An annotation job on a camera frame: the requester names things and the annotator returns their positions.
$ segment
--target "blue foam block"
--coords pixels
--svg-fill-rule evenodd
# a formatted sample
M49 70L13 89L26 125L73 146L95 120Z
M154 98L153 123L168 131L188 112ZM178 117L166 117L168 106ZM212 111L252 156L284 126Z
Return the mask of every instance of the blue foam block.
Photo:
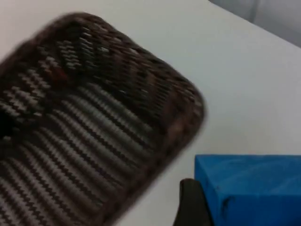
M197 155L215 226L301 226L301 156Z

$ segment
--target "white surface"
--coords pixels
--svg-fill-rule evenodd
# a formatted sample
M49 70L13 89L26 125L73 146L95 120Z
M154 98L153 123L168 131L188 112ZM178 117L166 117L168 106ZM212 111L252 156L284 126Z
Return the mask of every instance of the white surface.
M301 49L206 0L1 0L0 56L69 11L103 17L202 91L197 140L118 226L168 226L196 153L300 153Z

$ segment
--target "woven mesh fabric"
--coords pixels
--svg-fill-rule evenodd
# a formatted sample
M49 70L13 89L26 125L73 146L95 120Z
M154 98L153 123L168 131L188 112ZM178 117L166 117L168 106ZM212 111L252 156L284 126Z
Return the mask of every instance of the woven mesh fabric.
M111 221L204 114L186 79L88 14L22 45L0 80L3 226Z

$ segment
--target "white table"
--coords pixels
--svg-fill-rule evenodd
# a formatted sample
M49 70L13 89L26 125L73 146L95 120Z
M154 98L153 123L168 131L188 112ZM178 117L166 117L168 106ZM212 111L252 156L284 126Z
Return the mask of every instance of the white table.
M118 226L171 226L196 153L301 153L301 49L206 0L1 0L0 57L70 11L103 17L194 82L203 132Z

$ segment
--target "gray wall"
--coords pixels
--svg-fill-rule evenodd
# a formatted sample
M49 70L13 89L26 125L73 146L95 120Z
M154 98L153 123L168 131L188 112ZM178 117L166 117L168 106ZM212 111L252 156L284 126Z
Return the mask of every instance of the gray wall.
M211 0L301 47L301 0Z

